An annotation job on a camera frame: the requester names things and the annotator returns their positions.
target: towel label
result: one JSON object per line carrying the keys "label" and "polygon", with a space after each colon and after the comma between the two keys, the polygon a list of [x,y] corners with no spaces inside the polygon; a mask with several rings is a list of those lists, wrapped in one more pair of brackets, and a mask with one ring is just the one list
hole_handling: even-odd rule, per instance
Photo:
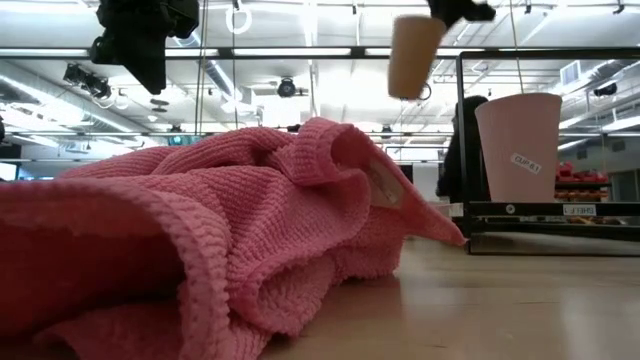
{"label": "towel label", "polygon": [[400,208],[405,190],[391,171],[380,162],[373,160],[369,164],[367,174],[371,187],[371,205]]}

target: ceiling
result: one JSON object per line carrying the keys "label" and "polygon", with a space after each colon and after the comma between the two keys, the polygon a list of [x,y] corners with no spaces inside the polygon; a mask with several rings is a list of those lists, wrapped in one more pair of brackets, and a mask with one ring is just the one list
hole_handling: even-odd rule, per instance
{"label": "ceiling", "polygon": [[[243,9],[252,14],[248,30],[234,36],[226,24],[230,1],[209,1],[203,10],[207,17],[206,31],[197,29],[208,47],[290,47],[290,46],[389,46],[393,18],[402,14],[428,14],[424,0],[357,0],[353,14],[351,0],[318,0],[306,6],[302,0],[244,1]],[[514,0],[512,30],[509,1],[490,1],[498,8],[493,23],[460,22],[446,36],[445,46],[514,47],[514,35],[519,47],[560,46],[637,46],[640,34],[640,0],[626,0],[625,10],[617,15],[617,1],[538,1],[532,0],[532,11],[525,14],[525,2]],[[95,16],[97,1],[81,0],[0,0],[0,48],[87,48],[102,32]],[[244,15],[236,15],[242,25]],[[167,39],[168,47],[177,47]],[[84,70],[109,79],[113,96],[106,101],[92,101],[79,88],[69,87],[62,80],[68,63],[78,63]],[[469,95],[484,95],[495,99],[520,90],[518,65],[525,92],[550,91],[560,81],[560,69],[570,61],[467,61],[465,89]],[[281,99],[275,88],[283,77],[291,77],[298,88],[314,88],[315,109],[321,116],[343,123],[354,123],[366,131],[380,131],[382,125],[392,125],[394,131],[451,131],[450,122],[457,102],[454,61],[434,64],[427,101],[401,102],[391,99],[386,90],[387,60],[220,60],[217,65],[240,89],[250,89],[250,103],[233,106],[215,83],[204,77],[198,91],[198,65],[191,60],[167,62],[168,88],[152,97],[124,68],[101,66],[89,61],[62,60],[2,60],[0,76],[15,77],[24,71],[33,77],[30,85],[46,93],[59,95],[61,101],[73,103],[85,113],[99,113],[102,119],[132,131],[167,131],[180,124],[185,131],[194,131],[196,119],[202,131],[229,131],[238,127],[287,126],[303,122],[312,114],[311,97],[296,96]],[[628,96],[636,94],[636,81],[628,81]],[[567,97],[563,118],[586,111],[584,93]],[[161,99],[169,103],[166,112],[156,113],[150,101]],[[591,99],[605,106],[612,99]],[[196,102],[203,104],[196,111]],[[121,131],[108,121],[87,124],[89,130]],[[91,142],[96,139],[76,139]],[[24,139],[12,139],[28,144]],[[443,144],[446,137],[416,139],[417,143]],[[394,139],[405,143],[406,139]],[[108,151],[99,156],[109,156]]]}

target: security camera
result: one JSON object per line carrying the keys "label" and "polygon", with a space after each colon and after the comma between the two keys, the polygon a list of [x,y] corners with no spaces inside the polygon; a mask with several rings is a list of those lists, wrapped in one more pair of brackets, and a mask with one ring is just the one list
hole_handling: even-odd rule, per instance
{"label": "security camera", "polygon": [[278,96],[281,98],[290,98],[296,94],[296,86],[293,84],[293,79],[284,78],[278,85]]}
{"label": "security camera", "polygon": [[600,87],[598,89],[593,90],[593,95],[600,97],[600,96],[611,96],[613,94],[615,94],[616,92],[618,92],[618,85],[616,85],[616,83],[612,83],[609,84],[607,86],[604,87]]}

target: beige cylinder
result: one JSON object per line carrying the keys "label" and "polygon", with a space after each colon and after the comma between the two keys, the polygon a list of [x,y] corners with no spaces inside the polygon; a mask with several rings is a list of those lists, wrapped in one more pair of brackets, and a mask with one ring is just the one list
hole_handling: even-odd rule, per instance
{"label": "beige cylinder", "polygon": [[388,72],[389,96],[415,100],[420,97],[447,28],[427,16],[400,16],[393,24]]}

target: pink towel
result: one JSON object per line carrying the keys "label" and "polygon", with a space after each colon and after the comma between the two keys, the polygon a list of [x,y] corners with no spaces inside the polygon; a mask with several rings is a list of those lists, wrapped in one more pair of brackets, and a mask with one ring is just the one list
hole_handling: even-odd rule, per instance
{"label": "pink towel", "polygon": [[245,129],[0,185],[0,338],[82,360],[256,359],[332,285],[398,265],[407,234],[460,245],[351,125]]}

